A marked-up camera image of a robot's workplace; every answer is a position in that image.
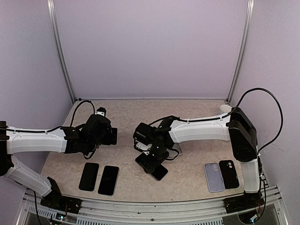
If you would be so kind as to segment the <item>black phone silver frame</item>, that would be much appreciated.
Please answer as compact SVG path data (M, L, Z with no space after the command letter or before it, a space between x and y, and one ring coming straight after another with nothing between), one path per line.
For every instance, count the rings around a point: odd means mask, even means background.
M116 183L117 183L118 174L119 174L119 167L106 165L104 167L99 188L97 191L98 194L113 196Z

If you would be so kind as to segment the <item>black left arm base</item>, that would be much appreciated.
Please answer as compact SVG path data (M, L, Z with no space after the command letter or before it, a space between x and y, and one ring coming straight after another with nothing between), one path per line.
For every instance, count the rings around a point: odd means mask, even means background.
M51 184L51 192L42 197L40 204L51 209L78 214L82 200L62 195L56 181L50 177L47 179Z

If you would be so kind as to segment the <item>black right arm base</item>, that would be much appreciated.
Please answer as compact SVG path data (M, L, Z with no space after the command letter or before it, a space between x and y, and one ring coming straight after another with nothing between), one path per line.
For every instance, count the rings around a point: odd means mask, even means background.
M264 198L261 191L246 193L224 199L226 213L233 213L264 205Z

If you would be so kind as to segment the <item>black phone dark frame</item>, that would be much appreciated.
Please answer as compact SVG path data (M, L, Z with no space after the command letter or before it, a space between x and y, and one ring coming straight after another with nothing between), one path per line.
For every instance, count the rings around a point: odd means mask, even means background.
M86 163L82 172L82 176L79 183L79 189L83 191L93 191L95 188L97 175L99 170L99 164Z

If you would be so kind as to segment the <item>purple phone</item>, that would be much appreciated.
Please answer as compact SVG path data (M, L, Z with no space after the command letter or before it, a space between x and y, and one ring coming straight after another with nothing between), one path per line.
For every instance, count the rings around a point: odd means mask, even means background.
M136 159L135 162L143 169L146 174L151 175L155 180L162 180L168 173L168 170L157 161L153 161L148 155L141 154Z

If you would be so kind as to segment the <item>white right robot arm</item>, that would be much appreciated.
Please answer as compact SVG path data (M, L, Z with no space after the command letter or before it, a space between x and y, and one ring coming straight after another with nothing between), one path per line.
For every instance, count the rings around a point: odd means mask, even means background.
M141 122L133 134L134 149L141 154L136 163L148 174L155 173L164 161L171 161L170 151L180 155L175 145L188 141L230 141L234 158L240 162L245 194L240 204L250 208L258 200L260 190L259 153L256 128L238 107L218 116L181 119L167 116L157 120L159 125Z

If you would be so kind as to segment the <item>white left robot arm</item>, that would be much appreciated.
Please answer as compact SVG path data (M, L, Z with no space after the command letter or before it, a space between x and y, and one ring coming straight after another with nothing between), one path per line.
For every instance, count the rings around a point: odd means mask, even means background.
M66 199L56 181L43 177L14 156L22 152L82 153L93 155L100 145L117 143L117 128L111 126L106 109L100 107L77 127L62 126L51 130L18 129L0 123L0 174L47 198L53 207L62 208Z

